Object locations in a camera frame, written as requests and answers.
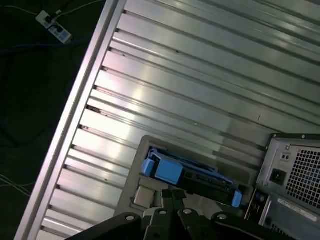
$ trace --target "aluminum panel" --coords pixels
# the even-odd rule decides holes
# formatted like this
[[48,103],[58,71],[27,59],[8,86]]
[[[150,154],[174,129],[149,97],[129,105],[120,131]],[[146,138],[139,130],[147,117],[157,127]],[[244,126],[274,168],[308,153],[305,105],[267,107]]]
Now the aluminum panel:
[[42,226],[45,228],[48,228],[50,230],[54,230],[55,232],[67,235],[69,237],[76,235],[82,231],[81,229],[71,227],[71,226],[66,226],[63,223],[60,223],[60,222],[58,222],[54,219],[48,218],[48,217],[45,217],[43,219]]
[[122,188],[126,183],[126,177],[108,170],[102,170],[98,166],[92,166],[82,161],[67,158],[65,161],[66,168],[92,178],[98,178],[99,181],[108,182],[112,185]]
[[227,9],[208,5],[199,0],[158,0],[158,2],[205,19],[212,25],[236,32],[256,42],[301,55],[316,62],[320,60],[320,48],[317,45],[280,31],[275,27],[270,27],[270,25],[261,24],[257,19],[249,19],[243,14],[233,13]]
[[112,70],[141,80],[145,85],[151,84],[172,91],[177,95],[185,96],[246,120],[258,122],[276,131],[282,129],[282,131],[288,132],[290,129],[298,127],[303,133],[320,131],[319,125],[302,124],[302,120],[297,120],[291,116],[250,104],[247,101],[215,90],[211,85],[205,84],[197,79],[190,79],[186,76],[182,77],[173,72],[171,73],[150,65],[145,65],[122,55],[109,52],[103,64]]
[[[270,7],[267,4],[261,4],[263,1],[255,0],[202,0],[205,3],[217,6],[219,8],[227,9],[227,11],[235,12],[239,15],[245,15],[245,17],[251,20],[256,19],[261,24],[271,25],[271,27],[279,28],[282,32],[288,32],[289,34],[296,34],[304,36],[314,42],[319,42],[319,29],[320,27],[314,24],[312,21],[305,20],[304,17],[296,16],[293,12],[281,11],[275,7]],[[309,3],[305,0],[299,1],[294,8],[306,8]],[[290,8],[293,2],[286,2],[286,8]]]
[[63,169],[58,185],[59,189],[65,192],[115,209],[122,190],[109,185],[108,178],[104,179],[104,181],[105,183]]
[[84,161],[85,163],[97,166],[100,169],[104,169],[109,172],[117,173],[123,177],[127,177],[129,174],[129,169],[113,163],[112,159],[101,159],[75,149],[70,149],[68,155],[73,159]]
[[112,217],[145,135],[253,184],[270,133],[320,133],[319,6],[293,1],[107,1],[16,239]]
[[[156,121],[149,121],[147,118],[139,121],[140,124],[144,125],[144,129],[141,129],[139,127],[135,127],[135,122],[124,123],[115,119],[111,119],[110,115],[108,115],[108,117],[105,117],[101,114],[86,110],[83,114],[81,123],[90,128],[95,128],[101,132],[116,136],[117,138],[125,138],[127,141],[135,143],[137,145],[139,144],[143,136],[150,135],[158,139],[171,140],[172,142],[175,142],[175,144],[184,144],[185,148],[197,148],[199,150],[207,152],[208,154],[219,151],[221,147],[218,144],[214,144],[213,142],[207,141],[203,138],[197,137],[196,135],[192,135],[177,128],[173,128],[169,125],[165,125]],[[241,154],[240,152],[235,152],[235,154],[233,154],[232,152],[230,153],[231,157],[234,158],[236,157],[236,154],[238,154],[239,161],[241,161],[240,159],[245,159],[253,165],[260,165],[260,159],[258,158]]]
[[59,189],[54,190],[50,205],[76,219],[93,225],[112,218],[115,212],[114,209]]
[[48,219],[56,220],[57,222],[64,224],[66,226],[75,227],[75,228],[80,229],[82,231],[93,227],[93,225],[90,223],[75,219],[71,216],[62,214],[62,213],[54,211],[52,209],[48,209],[46,211],[45,217]]
[[298,111],[305,111],[312,115],[320,116],[320,113],[318,113],[319,106],[317,104],[297,98],[283,91],[279,91],[276,88],[262,85],[249,78],[236,76],[212,64],[201,62],[190,56],[177,54],[177,52],[172,49],[165,48],[125,32],[116,32],[113,39],[116,42],[112,42],[111,46],[116,50],[120,50],[125,56],[130,57],[133,55],[177,72],[183,71],[182,73],[185,73],[186,69],[187,74],[198,72],[197,74],[201,76],[203,81],[206,81],[209,76],[211,77],[211,84],[214,84],[221,89],[227,89],[238,95],[252,98],[253,100],[261,102],[269,107],[277,107],[281,111],[287,112],[290,107],[293,107],[299,108]]
[[[98,108],[101,110],[101,114],[103,116],[107,116],[109,119],[114,118],[115,121],[126,121],[125,124],[131,125],[131,126],[141,126],[143,128],[148,128],[148,131],[150,133],[155,133],[158,136],[163,136],[166,138],[171,138],[175,141],[179,141],[179,139],[184,139],[187,141],[192,142],[192,145],[201,145],[202,147],[207,147],[210,149],[209,152],[212,151],[219,151],[220,153],[224,153],[227,155],[230,155],[233,158],[238,159],[245,159],[248,163],[252,163],[256,166],[260,165],[260,154],[261,152],[255,151],[253,147],[249,148],[251,151],[255,151],[258,156],[253,157],[251,156],[251,152],[249,151],[247,154],[244,153],[244,150],[241,149],[241,147],[245,147],[244,144],[239,144],[238,149],[234,149],[234,147],[225,147],[222,142],[221,144],[215,143],[214,141],[209,140],[211,138],[212,133],[209,133],[207,131],[204,131],[203,129],[197,127],[194,124],[187,124],[183,121],[175,120],[173,117],[167,117],[163,114],[157,114],[154,118],[150,118],[152,116],[152,112],[146,112],[149,115],[141,116],[142,113],[140,110],[137,111],[135,109],[135,113],[132,113],[132,108],[130,109],[118,109],[114,106],[102,103],[101,101],[97,101],[94,99],[89,99],[88,105],[93,106],[95,108]],[[101,131],[101,129],[98,127],[97,123],[103,123],[102,127],[105,126],[106,122],[104,122],[103,118],[101,118],[101,121],[99,121],[96,117],[94,117],[94,113],[88,113],[87,116],[83,116],[83,119],[86,119],[87,122],[90,121],[90,119],[95,119],[96,125],[94,126],[95,129],[98,129]]]
[[224,115],[216,109],[207,108],[202,104],[191,101],[191,99],[181,99],[170,92],[147,87],[108,72],[101,71],[95,84],[104,88],[109,94],[116,95],[117,92],[121,91],[121,97],[125,96],[134,102],[137,101],[138,104],[146,104],[148,107],[151,106],[191,120],[196,126],[201,124],[220,132],[227,132],[232,123],[235,126],[235,130],[230,130],[231,135],[246,141],[255,139],[256,144],[261,146],[267,143],[269,134],[273,132],[260,125],[251,125],[238,120],[238,118]]
[[64,239],[63,237],[54,235],[52,233],[49,233],[43,230],[40,230],[36,237],[36,240],[63,240],[63,239]]
[[134,148],[81,129],[76,132],[73,144],[96,153],[99,156],[106,156],[107,158],[113,159],[117,161],[118,164],[128,168],[132,164],[136,154],[136,149]]
[[168,29],[164,26],[155,25],[133,15],[123,14],[118,28],[141,38],[172,48],[179,53],[199,58],[203,61],[228,69],[235,74],[255,79],[261,83],[270,85],[306,98],[312,102],[320,103],[318,92],[320,86],[307,81],[302,81],[288,74],[270,69],[246,58],[234,55],[228,51],[212,47],[193,37]]
[[221,48],[234,51],[237,55],[252,58],[253,61],[259,60],[268,63],[274,67],[320,83],[316,74],[320,70],[319,66],[306,63],[302,59],[266,47],[203,20],[197,20],[183,13],[172,11],[172,9],[164,5],[154,4],[148,0],[129,0],[124,9],[183,33],[209,41],[212,44],[219,45]]
[[119,98],[115,94],[105,94],[104,92],[98,90],[93,90],[91,96],[92,98],[89,99],[88,104],[93,107],[100,108],[103,111],[113,112],[116,110],[114,106],[109,104],[116,104],[120,106],[123,111],[119,110],[118,115],[120,114],[122,118],[126,118],[128,116],[130,119],[136,119],[139,118],[140,115],[147,116],[151,120],[183,129],[184,131],[192,133],[195,136],[202,136],[204,139],[220,145],[220,151],[239,151],[256,158],[260,158],[262,156],[262,151],[254,146],[247,145],[243,141],[239,142],[233,139],[226,139],[219,131],[213,128],[205,127],[199,123],[195,124],[194,121],[189,119],[178,117],[177,115],[173,114],[170,115],[168,113],[159,111],[159,109],[152,109],[151,106],[138,104],[132,100],[125,100],[123,97]]

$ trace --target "power strip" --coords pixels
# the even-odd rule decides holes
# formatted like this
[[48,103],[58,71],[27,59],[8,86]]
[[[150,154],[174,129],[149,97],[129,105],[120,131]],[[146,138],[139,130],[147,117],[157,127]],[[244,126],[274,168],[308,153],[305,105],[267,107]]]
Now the power strip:
[[70,42],[72,39],[71,33],[54,19],[51,21],[51,23],[47,22],[47,17],[50,17],[50,15],[46,11],[42,11],[38,16],[35,17],[35,20],[44,26],[44,28],[47,29],[53,36],[55,36],[61,43],[66,44]]

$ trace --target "dark floor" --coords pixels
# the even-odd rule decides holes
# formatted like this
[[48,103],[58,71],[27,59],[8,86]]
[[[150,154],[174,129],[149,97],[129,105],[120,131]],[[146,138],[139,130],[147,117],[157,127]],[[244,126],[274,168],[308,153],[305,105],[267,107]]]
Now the dark floor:
[[[104,2],[59,19],[76,43],[58,44],[35,16],[3,6],[52,14],[68,0],[0,0],[0,175],[17,184],[35,182]],[[74,0],[65,11],[92,0]],[[29,197],[0,182],[0,239],[14,238]],[[33,185],[26,188],[31,192]]]

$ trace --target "power socket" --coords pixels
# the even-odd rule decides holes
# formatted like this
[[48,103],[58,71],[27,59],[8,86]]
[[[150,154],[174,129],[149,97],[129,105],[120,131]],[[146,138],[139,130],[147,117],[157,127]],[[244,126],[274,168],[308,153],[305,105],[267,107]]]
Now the power socket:
[[61,43],[66,44],[71,41],[72,35],[63,26],[61,26],[54,19],[51,23],[46,21],[46,18],[50,15],[46,11],[42,11],[35,20],[39,22],[46,30],[48,30],[53,36],[55,36]]
[[283,152],[280,155],[280,160],[282,161],[289,161],[291,157],[291,154],[289,152]]

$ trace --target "metal frame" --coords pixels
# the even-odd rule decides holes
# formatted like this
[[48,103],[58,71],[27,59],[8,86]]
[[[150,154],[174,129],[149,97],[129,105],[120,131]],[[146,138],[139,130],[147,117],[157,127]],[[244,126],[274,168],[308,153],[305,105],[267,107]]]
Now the metal frame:
[[292,148],[305,147],[305,149],[318,148],[320,146],[320,134],[273,133],[270,135],[265,151],[264,164],[256,185],[259,191],[269,195],[266,204],[264,206],[261,205],[264,209],[260,217],[259,225],[269,228],[272,224],[275,224],[284,233],[300,240],[305,239],[305,237],[310,238],[311,236],[317,235],[318,232],[316,230],[319,225],[319,221],[317,220],[317,218],[319,218],[318,209],[310,206],[308,202],[305,203],[297,200],[295,197],[287,194],[285,187],[290,172],[292,171],[293,163],[276,165],[280,167],[280,170],[289,173],[283,185],[280,186],[270,181],[270,174],[272,169],[275,168],[274,163],[279,161],[278,150],[283,151],[284,149],[288,149],[289,151],[290,149],[290,154],[293,155],[293,158],[296,157],[297,150],[293,150],[290,146],[292,146]]
[[127,0],[108,0],[74,82],[15,240],[35,239]]

